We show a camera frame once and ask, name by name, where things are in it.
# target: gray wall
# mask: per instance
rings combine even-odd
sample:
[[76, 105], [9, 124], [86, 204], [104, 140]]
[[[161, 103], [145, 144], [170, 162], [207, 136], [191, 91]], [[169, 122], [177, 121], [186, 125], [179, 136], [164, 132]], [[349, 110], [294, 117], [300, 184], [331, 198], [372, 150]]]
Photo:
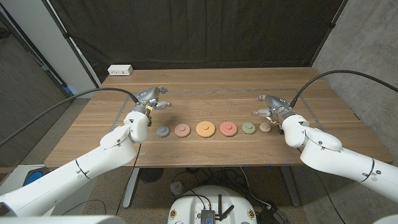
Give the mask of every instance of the gray wall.
[[[398, 1], [350, 0], [319, 53], [320, 73], [350, 69], [398, 86]], [[398, 93], [356, 75], [327, 82], [394, 155], [398, 165]]]
[[95, 88], [42, 1], [0, 2], [73, 93]]

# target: red disc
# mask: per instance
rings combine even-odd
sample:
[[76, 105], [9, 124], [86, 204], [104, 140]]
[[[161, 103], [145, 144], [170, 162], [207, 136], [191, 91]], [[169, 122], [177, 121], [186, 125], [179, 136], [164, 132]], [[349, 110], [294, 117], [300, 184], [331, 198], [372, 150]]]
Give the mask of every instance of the red disc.
[[220, 125], [220, 131], [227, 137], [234, 136], [238, 132], [236, 125], [230, 121], [226, 121]]

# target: power outlet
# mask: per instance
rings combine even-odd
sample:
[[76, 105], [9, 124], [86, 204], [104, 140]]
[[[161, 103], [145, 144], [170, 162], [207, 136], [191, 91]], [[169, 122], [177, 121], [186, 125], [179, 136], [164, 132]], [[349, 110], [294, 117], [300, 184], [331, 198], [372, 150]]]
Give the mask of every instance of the power outlet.
[[131, 65], [111, 65], [108, 68], [110, 75], [131, 75], [132, 66]]

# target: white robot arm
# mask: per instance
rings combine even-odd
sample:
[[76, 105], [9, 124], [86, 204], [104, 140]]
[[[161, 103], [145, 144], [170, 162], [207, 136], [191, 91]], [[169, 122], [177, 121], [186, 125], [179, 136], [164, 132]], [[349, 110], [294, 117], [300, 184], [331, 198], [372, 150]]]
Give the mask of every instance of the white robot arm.
[[147, 139], [150, 111], [170, 106], [158, 101], [159, 93], [166, 91], [163, 87], [154, 87], [142, 92], [137, 97], [139, 102], [124, 119], [124, 125], [105, 135], [96, 149], [29, 185], [0, 195], [0, 216], [43, 215], [90, 179], [133, 160], [137, 156], [133, 143], [143, 143]]
[[317, 128], [309, 127], [308, 121], [276, 96], [259, 96], [268, 108], [255, 114], [278, 124], [290, 147], [303, 147], [300, 156], [309, 167], [355, 180], [375, 192], [398, 203], [398, 167], [343, 148], [339, 139]]

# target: gray disc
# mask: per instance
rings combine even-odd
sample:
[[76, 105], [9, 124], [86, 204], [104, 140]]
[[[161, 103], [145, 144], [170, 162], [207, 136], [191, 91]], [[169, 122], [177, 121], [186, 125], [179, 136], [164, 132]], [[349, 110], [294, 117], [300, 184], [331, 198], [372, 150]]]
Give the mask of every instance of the gray disc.
[[159, 137], [162, 137], [162, 138], [168, 136], [169, 133], [170, 133], [170, 128], [169, 128], [169, 127], [166, 127], [166, 126], [160, 126], [160, 127], [156, 130], [156, 134], [157, 134]]

